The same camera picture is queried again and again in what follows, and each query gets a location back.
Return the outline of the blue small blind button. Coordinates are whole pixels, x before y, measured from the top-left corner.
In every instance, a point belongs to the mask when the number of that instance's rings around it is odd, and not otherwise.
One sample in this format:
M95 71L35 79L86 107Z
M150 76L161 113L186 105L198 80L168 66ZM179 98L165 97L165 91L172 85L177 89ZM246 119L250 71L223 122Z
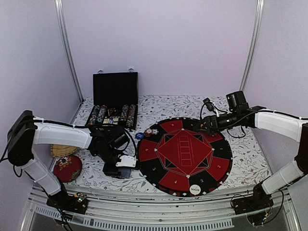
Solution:
M144 133L138 132L135 134L135 139L142 140L144 138Z

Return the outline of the red orange chip stack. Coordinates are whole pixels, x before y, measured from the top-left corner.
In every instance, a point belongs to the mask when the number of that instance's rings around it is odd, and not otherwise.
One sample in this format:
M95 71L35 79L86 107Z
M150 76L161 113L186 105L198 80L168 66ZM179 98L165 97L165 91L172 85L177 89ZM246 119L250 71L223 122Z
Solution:
M153 135L154 134L154 132L153 132L153 130L152 129L147 129L145 132L144 132L144 135L145 135L145 137L150 137L151 135Z

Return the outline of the white black chip stack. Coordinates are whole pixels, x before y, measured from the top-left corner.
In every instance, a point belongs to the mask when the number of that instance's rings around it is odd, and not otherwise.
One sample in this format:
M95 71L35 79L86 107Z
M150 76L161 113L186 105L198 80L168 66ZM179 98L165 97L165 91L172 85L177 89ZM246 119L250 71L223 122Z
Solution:
M158 131L157 129L153 129L153 134L154 134L154 135L158 134L158 132L159 132L159 131Z

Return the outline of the white blue dealer button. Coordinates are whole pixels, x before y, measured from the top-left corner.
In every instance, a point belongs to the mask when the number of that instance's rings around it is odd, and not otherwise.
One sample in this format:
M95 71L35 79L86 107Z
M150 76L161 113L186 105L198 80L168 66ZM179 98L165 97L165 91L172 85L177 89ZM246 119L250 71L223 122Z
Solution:
M189 190L192 195L198 195L201 192L201 187L197 184L194 184L190 186Z

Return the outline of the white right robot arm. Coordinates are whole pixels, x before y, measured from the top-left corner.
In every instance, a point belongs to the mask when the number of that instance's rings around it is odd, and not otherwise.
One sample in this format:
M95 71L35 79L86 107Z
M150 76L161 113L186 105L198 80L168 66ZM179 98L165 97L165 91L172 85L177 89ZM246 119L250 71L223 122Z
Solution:
M242 126L268 131L298 143L296 156L266 180L254 187L249 206L259 210L268 197L279 189L291 185L308 174L308 120L288 113L270 110L263 106L249 106L243 91L226 96L229 111L201 118L194 130L215 135L230 128Z

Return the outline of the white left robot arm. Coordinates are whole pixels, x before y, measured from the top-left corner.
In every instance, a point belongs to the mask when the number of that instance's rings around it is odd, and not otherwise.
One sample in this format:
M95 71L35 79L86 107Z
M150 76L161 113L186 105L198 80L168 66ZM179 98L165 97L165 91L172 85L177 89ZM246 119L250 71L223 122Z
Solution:
M35 117L32 111L25 110L9 130L0 159L20 167L47 195L53 196L61 209L67 209L72 203L71 197L64 193L60 180L39 160L33 147L52 144L77 147L98 156L111 168L135 168L136 155L124 154L121 149L133 141L131 134L120 125L94 123L79 126Z

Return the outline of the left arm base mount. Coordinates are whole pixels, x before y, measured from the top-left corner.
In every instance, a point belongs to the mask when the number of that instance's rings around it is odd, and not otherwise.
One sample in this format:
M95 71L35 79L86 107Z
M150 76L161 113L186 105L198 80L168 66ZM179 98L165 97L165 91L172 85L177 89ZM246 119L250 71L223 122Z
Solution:
M48 195L46 202L50 207L83 215L86 214L88 203L86 194L77 192L74 195L69 195L66 191L60 191L55 195Z

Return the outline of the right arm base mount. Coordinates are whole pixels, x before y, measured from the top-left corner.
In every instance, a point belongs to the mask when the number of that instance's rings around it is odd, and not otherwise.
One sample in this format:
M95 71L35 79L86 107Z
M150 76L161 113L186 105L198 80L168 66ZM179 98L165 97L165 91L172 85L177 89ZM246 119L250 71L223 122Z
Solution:
M231 199L231 207L236 215L263 210L247 216L248 222L253 226L265 224L273 205L271 195L266 194L261 185L253 188L251 196L236 194Z

